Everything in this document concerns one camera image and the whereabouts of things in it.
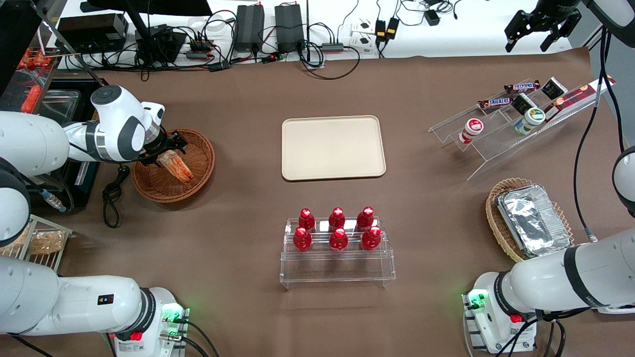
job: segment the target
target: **chocolate bar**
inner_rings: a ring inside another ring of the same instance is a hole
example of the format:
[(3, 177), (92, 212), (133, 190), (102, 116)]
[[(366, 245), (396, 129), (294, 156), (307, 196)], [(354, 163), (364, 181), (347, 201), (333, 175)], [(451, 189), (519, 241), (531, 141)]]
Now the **chocolate bar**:
[(548, 82), (542, 87), (542, 92), (549, 97), (549, 99), (554, 100), (561, 95), (565, 94), (569, 90), (566, 89), (565, 86), (562, 85), (555, 77), (549, 78)]
[(540, 88), (540, 82), (538, 80), (533, 83), (518, 83), (518, 84), (507, 84), (503, 86), (507, 93), (523, 93), (526, 91), (535, 91)]
[(516, 99), (512, 102), (514, 107), (521, 115), (524, 115), (529, 108), (534, 108), (537, 105), (527, 97), (524, 93), (520, 93)]
[(498, 99), (490, 99), (490, 100), (479, 100), (478, 106), (481, 109), (489, 108), (489, 107), (502, 107), (504, 105), (510, 104), (512, 102), (511, 97), (502, 97)]

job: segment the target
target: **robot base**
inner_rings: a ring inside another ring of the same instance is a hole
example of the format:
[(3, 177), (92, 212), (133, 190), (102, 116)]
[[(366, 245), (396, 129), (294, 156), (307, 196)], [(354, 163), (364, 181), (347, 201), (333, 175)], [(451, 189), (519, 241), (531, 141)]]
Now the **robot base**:
[(164, 321), (164, 318), (183, 318), (183, 307), (164, 288), (150, 288), (150, 291), (156, 299), (152, 323), (139, 341), (121, 341), (115, 338), (117, 357), (170, 357), (175, 344), (180, 344), (160, 339), (159, 334), (165, 331), (178, 332), (179, 324)]
[[(498, 302), (494, 296), (494, 281), (498, 273), (490, 272), (481, 275), (467, 295), (464, 295), (464, 302), (471, 305), (474, 299), (481, 304), (479, 309), (471, 310), (474, 314), (474, 321), (480, 333), (482, 341), (489, 353), (495, 354), (514, 337), (518, 330), (523, 326), (523, 322), (513, 323), (509, 316), (498, 306)], [(527, 352), (535, 348), (534, 339), (536, 337), (536, 324), (528, 327), (518, 338), (514, 352)], [(476, 344), (475, 339), (478, 335), (472, 335), (473, 346)], [(505, 353), (511, 349), (511, 344), (505, 349)]]

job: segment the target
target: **red bottle cap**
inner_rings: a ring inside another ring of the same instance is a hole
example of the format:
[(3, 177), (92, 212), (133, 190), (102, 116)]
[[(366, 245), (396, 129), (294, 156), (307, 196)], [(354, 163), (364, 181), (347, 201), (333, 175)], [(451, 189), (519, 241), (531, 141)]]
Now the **red bottle cap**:
[(130, 339), (133, 341), (141, 341), (141, 338), (144, 336), (143, 332), (134, 331), (130, 334)]
[(344, 215), (344, 210), (341, 207), (335, 207), (333, 209), (333, 217), (340, 218)]
[(308, 208), (303, 208), (302, 211), (300, 211), (300, 217), (304, 219), (311, 217), (311, 210)]
[(364, 217), (370, 218), (375, 214), (375, 211), (373, 210), (372, 207), (369, 206), (369, 207), (364, 207), (364, 210), (361, 213), (364, 215)]
[(515, 315), (510, 315), (509, 319), (512, 320), (512, 323), (519, 323), (519, 322), (523, 322), (523, 317), (515, 314)]
[(302, 227), (297, 227), (295, 229), (295, 236), (298, 238), (302, 238), (307, 235), (307, 230)]
[(381, 228), (377, 227), (377, 226), (372, 226), (370, 227), (370, 230), (368, 231), (368, 234), (370, 234), (371, 237), (373, 238), (377, 238), (382, 234), (382, 230)]
[(333, 233), (333, 235), (337, 238), (337, 239), (343, 239), (346, 237), (346, 231), (344, 230), (344, 228), (338, 228), (335, 230), (335, 232)]

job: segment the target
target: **clear acrylic stand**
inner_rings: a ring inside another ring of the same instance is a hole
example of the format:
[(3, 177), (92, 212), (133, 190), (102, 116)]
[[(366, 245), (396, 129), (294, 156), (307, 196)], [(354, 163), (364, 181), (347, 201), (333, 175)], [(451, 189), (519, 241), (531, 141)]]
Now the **clear acrylic stand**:
[(362, 233), (355, 232), (356, 218), (346, 218), (344, 229), (349, 244), (342, 252), (331, 252), (328, 243), (328, 219), (316, 219), (312, 249), (298, 252), (293, 244), (297, 219), (288, 219), (280, 254), (280, 283), (289, 289), (292, 283), (322, 281), (381, 281), (384, 287), (396, 279), (394, 256), (385, 227), (379, 217), (374, 224), (382, 229), (382, 242), (375, 250), (360, 250)]
[[(525, 79), (521, 83), (533, 82), (532, 79)], [(541, 109), (545, 109), (553, 100), (549, 98), (542, 90), (525, 93), (529, 99)], [(500, 97), (516, 97), (518, 93), (498, 93), (489, 99)], [(512, 157), (520, 149), (528, 144), (536, 142), (538, 139), (548, 135), (557, 133), (562, 129), (562, 123), (565, 119), (576, 114), (577, 112), (593, 105), (594, 101), (583, 105), (577, 110), (562, 116), (556, 116), (548, 123), (544, 123), (534, 129), (529, 135), (520, 135), (514, 129), (514, 125), (521, 119), (522, 115), (511, 105), (506, 105), (495, 111), (482, 110), (478, 105), (471, 107), (457, 115), (447, 119), (428, 130), (429, 133), (434, 132), (442, 143), (453, 141), (461, 151), (466, 151), (473, 147), (482, 157), (483, 164), (467, 180), (475, 177), (479, 173), (483, 173), (490, 168), (504, 162)], [(483, 131), (469, 144), (463, 144), (458, 139), (458, 135), (463, 131), (465, 123), (471, 119), (480, 119), (483, 122)]]

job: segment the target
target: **red bottle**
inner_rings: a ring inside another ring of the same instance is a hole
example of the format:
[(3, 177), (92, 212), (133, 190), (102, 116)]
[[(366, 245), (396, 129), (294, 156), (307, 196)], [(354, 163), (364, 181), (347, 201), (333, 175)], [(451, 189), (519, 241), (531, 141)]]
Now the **red bottle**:
[(313, 213), (308, 208), (303, 208), (300, 211), (300, 218), (298, 218), (298, 226), (306, 229), (309, 232), (316, 231), (316, 219), (313, 217)]
[(331, 251), (333, 252), (346, 250), (346, 246), (349, 244), (349, 237), (346, 235), (344, 228), (336, 229), (335, 232), (331, 234), (328, 244), (331, 246)]
[(355, 226), (356, 232), (366, 232), (373, 225), (375, 211), (372, 207), (364, 207), (364, 210), (358, 215), (358, 222)]
[(328, 231), (335, 232), (338, 228), (344, 228), (344, 222), (346, 222), (344, 210), (341, 207), (335, 207), (328, 217)]
[(306, 229), (302, 227), (297, 227), (295, 229), (293, 244), (298, 252), (308, 252), (311, 250), (312, 241), (313, 239), (311, 238), (311, 233), (307, 232)]
[(381, 242), (382, 230), (377, 226), (373, 226), (362, 235), (361, 241), (359, 241), (359, 249), (374, 250)]

